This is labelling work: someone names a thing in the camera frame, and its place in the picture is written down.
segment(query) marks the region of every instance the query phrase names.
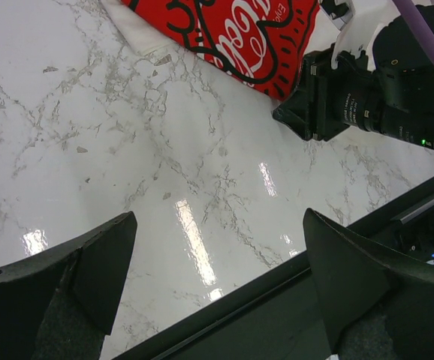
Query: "camera lens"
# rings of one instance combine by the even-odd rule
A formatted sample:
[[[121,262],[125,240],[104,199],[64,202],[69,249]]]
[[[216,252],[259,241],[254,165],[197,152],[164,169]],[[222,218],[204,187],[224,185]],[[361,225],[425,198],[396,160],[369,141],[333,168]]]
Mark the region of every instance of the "camera lens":
[[[348,76],[332,93],[337,121],[434,149],[434,114],[410,113],[386,105],[373,83],[361,76]]]
[[[348,77],[333,89],[335,119],[361,130],[381,132],[379,122],[383,106],[384,101],[367,78]]]

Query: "cable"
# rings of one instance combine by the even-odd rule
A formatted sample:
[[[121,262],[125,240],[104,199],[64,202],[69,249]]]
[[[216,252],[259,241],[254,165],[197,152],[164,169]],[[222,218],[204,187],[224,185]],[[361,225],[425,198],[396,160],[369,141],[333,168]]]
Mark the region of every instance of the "cable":
[[[392,0],[422,50],[434,64],[434,33],[412,0]]]

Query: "red t-shirt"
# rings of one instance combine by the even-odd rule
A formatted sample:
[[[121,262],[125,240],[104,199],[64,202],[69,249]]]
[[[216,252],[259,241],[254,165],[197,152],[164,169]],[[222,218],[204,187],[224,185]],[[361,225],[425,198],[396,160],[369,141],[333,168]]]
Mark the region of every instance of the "red t-shirt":
[[[317,0],[122,0],[217,68],[273,98],[297,84]]]

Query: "black camera body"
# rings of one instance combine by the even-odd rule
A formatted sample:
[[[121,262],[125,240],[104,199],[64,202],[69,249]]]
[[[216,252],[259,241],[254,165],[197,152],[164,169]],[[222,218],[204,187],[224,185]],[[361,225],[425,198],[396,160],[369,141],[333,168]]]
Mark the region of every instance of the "black camera body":
[[[418,7],[434,32],[434,6]],[[303,140],[328,141],[348,126],[434,149],[434,65],[402,17],[383,28],[368,57],[338,55],[333,48],[303,59],[299,85],[273,118]]]

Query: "marble countertop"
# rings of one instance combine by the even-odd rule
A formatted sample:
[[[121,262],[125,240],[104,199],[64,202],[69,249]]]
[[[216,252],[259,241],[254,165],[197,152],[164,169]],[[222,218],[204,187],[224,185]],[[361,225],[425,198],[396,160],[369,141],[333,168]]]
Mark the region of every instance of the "marble countertop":
[[[0,0],[0,266],[121,212],[136,246],[102,358],[434,176],[434,153],[348,130],[303,142],[276,104],[170,45],[135,55],[97,0]]]

